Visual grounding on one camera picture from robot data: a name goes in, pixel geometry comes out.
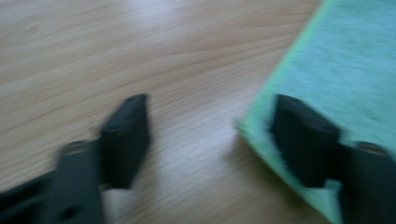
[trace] green towel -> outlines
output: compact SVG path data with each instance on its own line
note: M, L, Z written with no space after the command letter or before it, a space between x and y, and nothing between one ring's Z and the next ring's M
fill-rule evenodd
M237 123L269 167L331 223L342 223L340 184L303 187L266 131L279 93L301 99L337 124L342 144L375 143L396 159L396 1L324 1Z

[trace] green cloth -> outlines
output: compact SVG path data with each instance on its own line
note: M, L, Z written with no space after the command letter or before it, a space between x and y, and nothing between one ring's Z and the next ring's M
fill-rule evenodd
M379 144L396 159L396 1L324 1L237 122L269 167L331 223L342 223L340 184L303 187L266 131L278 93L301 99L337 124L343 144Z

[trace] wood grain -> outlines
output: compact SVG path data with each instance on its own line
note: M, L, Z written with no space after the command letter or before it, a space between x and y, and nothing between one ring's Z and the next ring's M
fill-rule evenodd
M318 0L0 0L0 190L147 92L154 143L109 223L326 223L238 138Z

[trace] wooden table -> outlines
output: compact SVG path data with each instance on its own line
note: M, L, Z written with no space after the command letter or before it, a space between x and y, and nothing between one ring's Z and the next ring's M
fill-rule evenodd
M318 0L1 0L0 190L150 94L154 143L109 223L326 223L237 136Z

